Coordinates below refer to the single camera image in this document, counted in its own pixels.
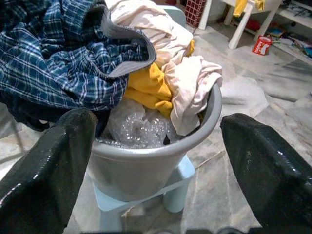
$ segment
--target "yellow object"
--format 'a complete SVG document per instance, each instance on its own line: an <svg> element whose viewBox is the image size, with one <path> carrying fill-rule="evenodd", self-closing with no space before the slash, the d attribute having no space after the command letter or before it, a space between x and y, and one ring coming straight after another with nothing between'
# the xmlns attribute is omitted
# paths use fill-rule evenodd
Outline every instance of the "yellow object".
<svg viewBox="0 0 312 234"><path fill-rule="evenodd" d="M191 43L190 43L190 50L189 52L187 53L187 57L191 56L192 53L194 52L194 47L195 47L195 41L194 40L191 40Z"/></svg>
<svg viewBox="0 0 312 234"><path fill-rule="evenodd" d="M236 0L236 5L233 15L235 17L240 17L247 5L247 0ZM265 0L256 0L256 7L258 10L263 10L265 5Z"/></svg>
<svg viewBox="0 0 312 234"><path fill-rule="evenodd" d="M155 63L129 75L124 96L147 108L159 110L166 118L170 118L172 94L164 80L164 73Z"/></svg>

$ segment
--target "chair leg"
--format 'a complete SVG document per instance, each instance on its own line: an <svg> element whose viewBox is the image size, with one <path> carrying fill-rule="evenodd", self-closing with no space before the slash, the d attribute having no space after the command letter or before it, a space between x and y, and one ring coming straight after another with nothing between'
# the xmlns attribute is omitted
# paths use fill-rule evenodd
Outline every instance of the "chair leg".
<svg viewBox="0 0 312 234"><path fill-rule="evenodd" d="M244 32L244 29L246 27L246 24L247 24L247 22L249 20L249 17L250 17L250 15L252 13L253 6L250 3L248 3L246 5L245 10L246 10L245 14L244 14L241 22L239 23L239 25L238 25L238 27L237 27L237 29L236 29L232 39L230 40L230 43L229 43L229 48L230 49L235 49L237 47L238 42L240 40L240 37L242 36L242 34Z"/></svg>
<svg viewBox="0 0 312 234"><path fill-rule="evenodd" d="M226 18L223 22L225 25L230 25L232 18L233 18L233 12L234 12L234 7L231 6L229 9L229 12L227 13Z"/></svg>
<svg viewBox="0 0 312 234"><path fill-rule="evenodd" d="M268 30L268 27L269 27L270 23L272 22L272 19L278 10L278 7L279 7L279 5L277 5L272 11L269 12L268 16L266 17L263 24L261 25L261 28L258 30L255 37L253 38L254 41L257 41L258 37L263 36L265 34L265 32Z"/></svg>
<svg viewBox="0 0 312 234"><path fill-rule="evenodd" d="M122 232L120 213L101 211L99 230L101 232Z"/></svg>
<svg viewBox="0 0 312 234"><path fill-rule="evenodd" d="M211 7L211 3L213 0L207 0L203 14L201 15L200 22L198 28L201 30L205 30L207 26L207 21L209 17L209 11Z"/></svg>
<svg viewBox="0 0 312 234"><path fill-rule="evenodd" d="M165 208L169 212L177 213L183 210L189 184L190 180L187 181L184 185L165 194L163 202Z"/></svg>

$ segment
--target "plaid shirt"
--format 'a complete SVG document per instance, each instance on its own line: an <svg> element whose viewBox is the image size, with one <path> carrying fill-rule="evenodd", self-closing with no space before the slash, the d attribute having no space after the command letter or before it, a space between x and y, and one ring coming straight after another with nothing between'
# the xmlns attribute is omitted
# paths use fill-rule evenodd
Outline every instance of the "plaid shirt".
<svg viewBox="0 0 312 234"><path fill-rule="evenodd" d="M104 35L101 18L88 15L92 0L6 0L4 5L4 94L53 108L109 110L121 101L128 81L128 75L109 74L125 61L149 59L150 45Z"/></svg>

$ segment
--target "clothes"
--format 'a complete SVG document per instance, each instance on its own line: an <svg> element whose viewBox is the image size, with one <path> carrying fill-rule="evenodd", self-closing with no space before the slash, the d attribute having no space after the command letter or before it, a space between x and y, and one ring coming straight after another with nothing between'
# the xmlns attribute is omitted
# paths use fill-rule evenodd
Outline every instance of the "clothes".
<svg viewBox="0 0 312 234"><path fill-rule="evenodd" d="M236 0L235 9L233 15L235 17L240 17L243 13L248 0ZM265 6L265 0L255 0L255 4L258 10L263 10Z"/></svg>
<svg viewBox="0 0 312 234"><path fill-rule="evenodd" d="M33 104L110 110L128 74L156 58L148 38L113 25L101 1L8 0L0 15L0 92ZM25 123L20 114L14 112Z"/></svg>
<svg viewBox="0 0 312 234"><path fill-rule="evenodd" d="M47 121L56 123L63 114L70 111L69 109L38 105L5 92L0 93L0 102L6 103L8 111L15 117L17 122L40 132L50 127ZM98 119L95 137L99 137L107 125L110 110L93 111L93 113Z"/></svg>
<svg viewBox="0 0 312 234"><path fill-rule="evenodd" d="M129 75L128 88L124 96L149 109L159 110L166 118L170 118L171 91L164 80L164 73L155 63Z"/></svg>
<svg viewBox="0 0 312 234"><path fill-rule="evenodd" d="M176 132L186 136L200 125L197 114L206 108L213 85L222 85L222 67L202 56L192 56L184 57L182 62L171 60L164 72L173 93L170 119Z"/></svg>
<svg viewBox="0 0 312 234"><path fill-rule="evenodd" d="M187 57L191 56L192 53L194 52L194 48L195 48L195 41L194 40L191 40L191 43L190 43L190 50L189 52L187 53Z"/></svg>
<svg viewBox="0 0 312 234"><path fill-rule="evenodd" d="M193 34L150 0L106 0L114 23L142 30L152 42L163 70L174 57L182 59L190 50Z"/></svg>

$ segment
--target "tile floor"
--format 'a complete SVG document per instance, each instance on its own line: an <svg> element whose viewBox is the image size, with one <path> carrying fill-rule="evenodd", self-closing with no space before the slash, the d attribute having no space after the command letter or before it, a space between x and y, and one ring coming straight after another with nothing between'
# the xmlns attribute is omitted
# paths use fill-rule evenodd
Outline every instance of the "tile floor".
<svg viewBox="0 0 312 234"><path fill-rule="evenodd" d="M234 30L215 24L194 34L194 55L202 55L223 66L220 119L241 112L268 124L312 165L312 67L274 47L267 56L253 54L253 37L247 33L243 34L238 48L230 50L227 44ZM18 134L0 140L0 146L6 149L0 153L0 179L37 138L36 133L23 126ZM233 174L219 124L188 156L196 167L196 174L184 211L167 212L162 197L157 197L123 214L125 230L145 234L169 230L179 234L189 228L216 232L233 226L247 231L250 226L259 225ZM64 234L98 231L98 222L99 210L86 175Z"/></svg>

